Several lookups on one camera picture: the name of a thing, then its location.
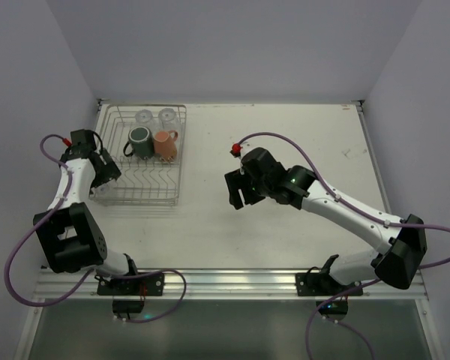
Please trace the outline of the metal tin cup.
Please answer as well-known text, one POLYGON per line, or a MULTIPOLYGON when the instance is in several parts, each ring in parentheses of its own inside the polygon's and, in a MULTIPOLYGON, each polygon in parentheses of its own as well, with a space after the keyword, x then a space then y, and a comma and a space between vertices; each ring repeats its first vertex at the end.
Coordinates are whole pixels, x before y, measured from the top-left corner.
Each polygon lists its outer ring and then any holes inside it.
POLYGON ((93 190, 93 195, 94 197, 98 198, 98 197, 103 197, 105 196, 108 192, 110 191, 110 186, 108 184, 102 184, 99 187, 96 187, 93 190))

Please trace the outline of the orange ceramic mug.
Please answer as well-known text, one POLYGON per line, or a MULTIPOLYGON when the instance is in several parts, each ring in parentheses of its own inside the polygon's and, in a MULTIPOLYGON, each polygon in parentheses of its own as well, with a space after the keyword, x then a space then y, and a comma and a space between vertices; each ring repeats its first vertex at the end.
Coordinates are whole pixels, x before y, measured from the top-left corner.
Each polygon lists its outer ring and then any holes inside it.
POLYGON ((177 155, 176 130, 161 130, 154 135, 154 151, 164 161, 172 161, 177 155))

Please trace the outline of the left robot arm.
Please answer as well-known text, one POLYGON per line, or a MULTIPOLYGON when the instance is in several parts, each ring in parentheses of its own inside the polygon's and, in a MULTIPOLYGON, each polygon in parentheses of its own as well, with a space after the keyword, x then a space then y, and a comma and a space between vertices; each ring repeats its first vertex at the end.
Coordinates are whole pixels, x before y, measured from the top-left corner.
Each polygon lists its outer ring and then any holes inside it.
POLYGON ((104 275, 134 276, 137 267, 125 253, 107 247, 105 236, 86 200, 98 171, 91 155, 60 158, 61 178, 47 211, 36 214, 33 224, 49 267, 55 273, 94 268, 104 275))

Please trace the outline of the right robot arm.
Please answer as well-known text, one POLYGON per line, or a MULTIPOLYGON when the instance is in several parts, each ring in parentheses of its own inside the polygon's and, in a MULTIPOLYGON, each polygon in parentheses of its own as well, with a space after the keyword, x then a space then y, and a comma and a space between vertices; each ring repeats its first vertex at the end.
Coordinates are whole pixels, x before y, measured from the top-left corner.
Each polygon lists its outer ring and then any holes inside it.
POLYGON ((427 251, 421 218, 411 214, 403 220, 327 191, 313 171, 299 165, 285 169, 264 148, 247 150, 235 144, 231 154, 240 160, 240 167, 225 175, 229 203, 235 209, 271 198, 319 215, 370 245, 369 251, 330 256, 319 272, 304 279, 312 292, 334 295, 374 279, 400 290, 410 287, 427 251))

